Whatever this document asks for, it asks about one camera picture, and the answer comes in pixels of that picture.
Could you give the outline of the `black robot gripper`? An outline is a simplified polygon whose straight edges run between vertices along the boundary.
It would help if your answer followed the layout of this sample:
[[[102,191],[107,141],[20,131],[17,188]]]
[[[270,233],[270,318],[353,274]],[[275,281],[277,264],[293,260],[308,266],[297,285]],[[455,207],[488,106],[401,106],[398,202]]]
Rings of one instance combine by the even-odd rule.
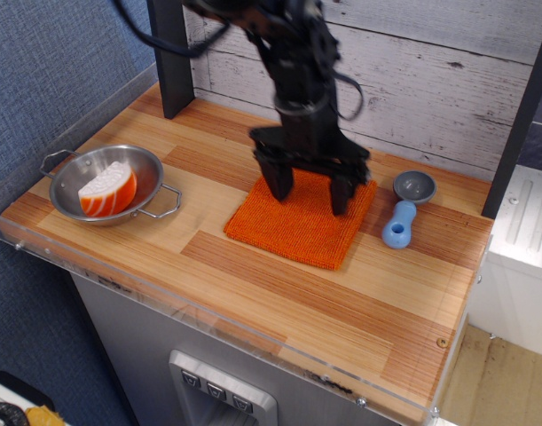
[[[335,216],[346,213],[356,182],[369,178],[369,152],[341,131],[338,115],[326,100],[302,104],[277,99],[280,124],[254,128],[257,159],[271,194],[283,201],[294,185],[293,169],[331,177],[331,207]]]

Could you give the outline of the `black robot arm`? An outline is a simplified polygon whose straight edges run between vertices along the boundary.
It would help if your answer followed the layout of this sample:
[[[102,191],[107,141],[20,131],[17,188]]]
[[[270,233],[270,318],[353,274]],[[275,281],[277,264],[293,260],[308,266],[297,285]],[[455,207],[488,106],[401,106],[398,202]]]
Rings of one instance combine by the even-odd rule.
[[[330,179],[334,215],[345,213],[359,185],[366,184],[369,152],[339,127],[336,83],[356,86],[338,73],[341,55],[319,1],[186,1],[202,17],[241,28],[258,50],[275,87],[276,127],[252,129],[254,155],[271,194],[283,201],[294,171]]]

